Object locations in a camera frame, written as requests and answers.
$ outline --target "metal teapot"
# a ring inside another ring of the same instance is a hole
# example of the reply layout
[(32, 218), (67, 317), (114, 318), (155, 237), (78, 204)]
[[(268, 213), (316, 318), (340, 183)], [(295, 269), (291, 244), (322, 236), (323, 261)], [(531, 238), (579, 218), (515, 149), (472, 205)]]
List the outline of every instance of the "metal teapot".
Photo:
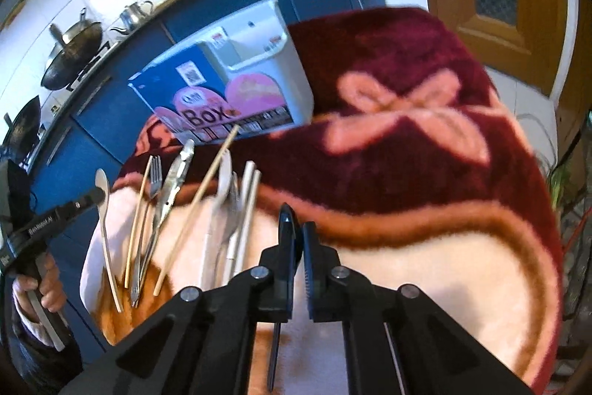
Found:
[[(148, 11), (148, 14), (145, 13), (141, 8), (144, 6), (144, 4), (150, 4), (150, 10)], [(138, 26), (142, 24), (142, 21), (152, 14), (153, 10), (154, 4), (151, 1), (145, 1), (141, 5), (139, 5), (137, 2), (134, 2), (133, 4), (126, 6), (123, 12), (119, 15), (119, 18), (123, 21), (125, 29), (121, 29), (120, 27), (112, 27), (110, 30), (114, 30), (119, 34), (127, 36), (134, 32)]]

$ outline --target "red fleece blanket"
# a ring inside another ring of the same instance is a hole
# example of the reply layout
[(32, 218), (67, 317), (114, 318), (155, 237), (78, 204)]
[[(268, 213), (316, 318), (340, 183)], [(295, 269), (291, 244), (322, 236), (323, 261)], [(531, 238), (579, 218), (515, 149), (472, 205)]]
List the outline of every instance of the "red fleece blanket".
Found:
[[(262, 171), (247, 264), (275, 244), (277, 212), (288, 202), (301, 221), (317, 222), (342, 264), (377, 285), (417, 284), (541, 394), (560, 317), (559, 237), (532, 149), (482, 66), (419, 9), (356, 11), (289, 30), (313, 90), (315, 119), (232, 146), (235, 171), (242, 173), (247, 160)], [(160, 155), (166, 172), (180, 149), (150, 118), (114, 183), (107, 226), (119, 280), (147, 159)], [(129, 307), (120, 287), (125, 309), (116, 313), (100, 277), (95, 231), (81, 297), (111, 343), (193, 284), (208, 202), (164, 290), (152, 297), (187, 204), (217, 150), (196, 149), (139, 309)], [(296, 296), (295, 318), (282, 332), (274, 393), (346, 393), (342, 339), (307, 323), (303, 296)], [(268, 328), (260, 326), (249, 393), (265, 392), (269, 343)]]

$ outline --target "qr code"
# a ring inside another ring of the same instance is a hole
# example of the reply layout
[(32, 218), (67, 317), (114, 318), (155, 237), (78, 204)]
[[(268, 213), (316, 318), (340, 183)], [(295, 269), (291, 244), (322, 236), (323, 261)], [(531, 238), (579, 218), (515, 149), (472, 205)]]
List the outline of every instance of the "qr code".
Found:
[(240, 127), (239, 131), (243, 133), (256, 133), (261, 131), (261, 126), (256, 121), (254, 123), (244, 124)]
[(193, 61), (187, 61), (176, 67), (179, 75), (185, 80), (188, 86), (196, 86), (205, 83), (205, 77)]

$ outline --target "box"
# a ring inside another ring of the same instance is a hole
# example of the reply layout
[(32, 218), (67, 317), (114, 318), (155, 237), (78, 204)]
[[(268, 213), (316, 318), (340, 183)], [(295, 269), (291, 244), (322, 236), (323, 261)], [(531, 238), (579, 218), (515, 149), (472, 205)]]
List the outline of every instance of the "box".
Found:
[(245, 7), (188, 36), (129, 79), (184, 143), (309, 123), (313, 94), (277, 0)]

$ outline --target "frying pan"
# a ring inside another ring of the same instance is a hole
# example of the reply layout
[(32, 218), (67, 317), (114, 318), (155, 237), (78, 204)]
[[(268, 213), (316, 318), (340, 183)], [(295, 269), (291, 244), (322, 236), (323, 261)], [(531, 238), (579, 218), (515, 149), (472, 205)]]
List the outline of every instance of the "frying pan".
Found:
[(0, 157), (21, 164), (39, 141), (37, 136), (41, 124), (39, 96), (25, 104), (14, 121), (10, 120), (8, 114), (4, 115), (4, 121), (8, 124), (8, 132), (2, 142)]
[(72, 83), (95, 56), (101, 47), (103, 30), (100, 22), (87, 19), (84, 7), (80, 20), (64, 34), (55, 24), (49, 26), (49, 32), (57, 42), (47, 60), (41, 85), (57, 91)]

